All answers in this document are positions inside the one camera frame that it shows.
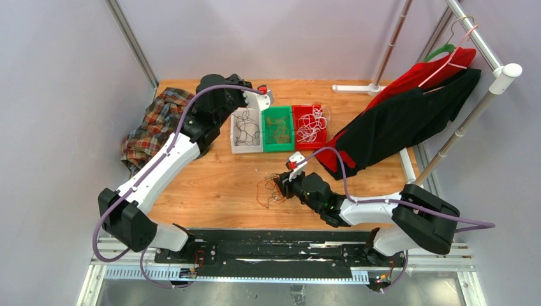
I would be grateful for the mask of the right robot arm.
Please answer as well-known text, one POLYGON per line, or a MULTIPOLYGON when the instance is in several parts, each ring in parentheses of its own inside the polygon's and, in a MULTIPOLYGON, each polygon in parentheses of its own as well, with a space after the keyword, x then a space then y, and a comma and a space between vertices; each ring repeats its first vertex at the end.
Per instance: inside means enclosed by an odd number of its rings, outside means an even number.
POLYGON ((386 196, 348 199, 333 192, 316 173, 290 178, 285 172, 273 181, 283 197, 298 198, 334 228, 388 224, 372 231, 364 249, 372 265, 382 265, 391 255, 414 248, 439 255, 450 252, 459 210, 415 184, 386 196))

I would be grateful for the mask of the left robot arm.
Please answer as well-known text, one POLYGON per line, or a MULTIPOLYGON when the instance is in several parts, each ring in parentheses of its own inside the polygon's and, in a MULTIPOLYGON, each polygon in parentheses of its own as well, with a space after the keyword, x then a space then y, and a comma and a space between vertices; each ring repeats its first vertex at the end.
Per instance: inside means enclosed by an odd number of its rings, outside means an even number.
POLYGON ((179 172, 209 148, 236 109, 263 111, 272 103, 272 93, 264 85, 254 89, 237 75, 204 76, 181 113, 175 131, 158 153, 117 189, 105 188, 100 192, 101 217, 93 233, 94 254, 104 262, 108 260, 97 245, 98 233, 104 230, 125 245, 127 251, 167 249, 178 262, 189 263, 196 248, 188 241, 188 233, 179 226, 154 222, 148 213, 179 172))

